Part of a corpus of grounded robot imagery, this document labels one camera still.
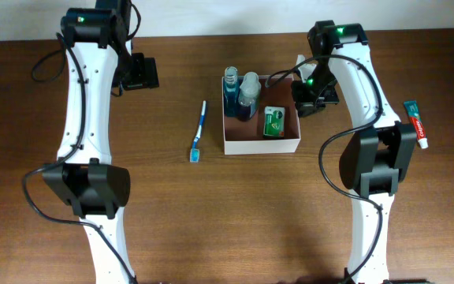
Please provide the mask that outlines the green soap box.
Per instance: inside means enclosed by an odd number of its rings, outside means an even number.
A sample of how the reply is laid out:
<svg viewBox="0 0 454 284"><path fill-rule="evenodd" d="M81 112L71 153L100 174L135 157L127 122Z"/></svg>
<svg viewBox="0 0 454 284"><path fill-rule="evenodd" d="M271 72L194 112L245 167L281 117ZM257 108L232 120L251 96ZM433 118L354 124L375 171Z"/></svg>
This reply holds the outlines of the green soap box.
<svg viewBox="0 0 454 284"><path fill-rule="evenodd" d="M270 139L282 139L285 135L285 108L266 106L264 108L263 136Z"/></svg>

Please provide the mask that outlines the clear purple liquid bottle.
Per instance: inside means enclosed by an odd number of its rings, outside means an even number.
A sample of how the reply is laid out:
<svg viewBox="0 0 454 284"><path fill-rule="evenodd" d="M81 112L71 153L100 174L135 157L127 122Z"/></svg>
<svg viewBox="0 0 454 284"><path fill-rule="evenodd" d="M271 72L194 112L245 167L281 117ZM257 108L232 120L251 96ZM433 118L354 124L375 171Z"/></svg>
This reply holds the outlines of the clear purple liquid bottle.
<svg viewBox="0 0 454 284"><path fill-rule="evenodd" d="M238 96L237 117L240 121L248 121L254 116L258 109L261 88L257 73L248 72L244 75Z"/></svg>

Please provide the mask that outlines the teal mouthwash bottle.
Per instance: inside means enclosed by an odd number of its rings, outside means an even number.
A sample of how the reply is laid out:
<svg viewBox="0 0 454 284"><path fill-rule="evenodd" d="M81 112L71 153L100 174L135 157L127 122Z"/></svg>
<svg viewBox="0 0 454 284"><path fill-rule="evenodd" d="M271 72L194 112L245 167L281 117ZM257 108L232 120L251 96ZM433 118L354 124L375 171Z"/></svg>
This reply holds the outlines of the teal mouthwash bottle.
<svg viewBox="0 0 454 284"><path fill-rule="evenodd" d="M229 66L225 69L223 79L224 115L227 117L236 116L239 90L238 70L234 66Z"/></svg>

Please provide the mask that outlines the red green toothpaste tube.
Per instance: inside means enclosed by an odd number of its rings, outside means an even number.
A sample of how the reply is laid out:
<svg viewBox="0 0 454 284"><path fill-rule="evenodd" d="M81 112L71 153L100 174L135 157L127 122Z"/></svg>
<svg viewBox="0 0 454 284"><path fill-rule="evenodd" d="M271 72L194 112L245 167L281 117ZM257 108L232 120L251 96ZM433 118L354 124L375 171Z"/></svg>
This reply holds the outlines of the red green toothpaste tube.
<svg viewBox="0 0 454 284"><path fill-rule="evenodd" d="M407 115L415 127L417 133L417 142L421 149L427 149L429 147L426 131L422 124L420 116L419 105L415 100L404 102L404 107L407 111Z"/></svg>

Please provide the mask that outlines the white cardboard box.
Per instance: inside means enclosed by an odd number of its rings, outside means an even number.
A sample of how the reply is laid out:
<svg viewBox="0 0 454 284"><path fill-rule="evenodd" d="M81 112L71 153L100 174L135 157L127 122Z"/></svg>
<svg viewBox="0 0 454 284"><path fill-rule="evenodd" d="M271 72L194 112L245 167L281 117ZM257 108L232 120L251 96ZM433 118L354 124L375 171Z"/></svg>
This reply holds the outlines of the white cardboard box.
<svg viewBox="0 0 454 284"><path fill-rule="evenodd" d="M262 85L259 108L248 121L227 117L221 110L225 155L252 155L293 153L301 140L300 119L291 92L293 75L288 75L272 88L265 88L268 75L260 75ZM273 139L263 136L266 107L284 107L284 137Z"/></svg>

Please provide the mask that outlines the blue white toothbrush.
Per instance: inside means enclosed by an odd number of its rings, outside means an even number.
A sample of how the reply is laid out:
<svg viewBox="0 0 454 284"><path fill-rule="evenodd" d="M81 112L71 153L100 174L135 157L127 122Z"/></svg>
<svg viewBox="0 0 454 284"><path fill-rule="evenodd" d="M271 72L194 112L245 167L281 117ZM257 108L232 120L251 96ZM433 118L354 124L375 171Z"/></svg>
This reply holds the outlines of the blue white toothbrush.
<svg viewBox="0 0 454 284"><path fill-rule="evenodd" d="M201 112L200 112L200 116L199 116L198 128L197 128L194 140L192 141L192 148L191 148L190 155L189 155L190 163L197 163L200 158L200 150L197 148L197 144L202 136L204 120L206 117L206 110L207 110L207 101L203 100L202 106L201 106Z"/></svg>

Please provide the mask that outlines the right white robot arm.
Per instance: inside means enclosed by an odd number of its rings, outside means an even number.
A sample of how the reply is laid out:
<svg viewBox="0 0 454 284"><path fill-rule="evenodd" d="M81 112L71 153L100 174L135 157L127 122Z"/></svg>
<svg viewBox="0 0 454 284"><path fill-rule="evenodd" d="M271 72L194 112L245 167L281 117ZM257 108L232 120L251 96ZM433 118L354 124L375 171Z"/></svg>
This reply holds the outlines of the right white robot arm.
<svg viewBox="0 0 454 284"><path fill-rule="evenodd" d="M324 145L350 136L340 161L342 186L333 189L352 202L352 250L344 283L387 283L389 213L398 185L405 179L417 134L389 105L370 60L368 38L360 24L318 21L307 34L316 64L300 59L301 80L292 83L300 117L339 102L341 90L352 128Z"/></svg>

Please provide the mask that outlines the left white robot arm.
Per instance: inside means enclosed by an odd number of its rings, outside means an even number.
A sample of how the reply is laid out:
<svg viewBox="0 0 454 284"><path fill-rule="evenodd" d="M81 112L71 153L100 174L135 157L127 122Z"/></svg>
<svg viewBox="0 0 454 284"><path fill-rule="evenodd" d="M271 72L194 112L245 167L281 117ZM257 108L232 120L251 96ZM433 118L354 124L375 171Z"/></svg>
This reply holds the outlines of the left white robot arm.
<svg viewBox="0 0 454 284"><path fill-rule="evenodd" d="M130 1L97 1L70 8L61 19L58 54L69 74L65 130L57 160L38 171L71 207L85 229L97 283L135 283L125 242L124 211L130 194L127 169L112 164L110 100L120 93L159 86L154 58L132 50Z"/></svg>

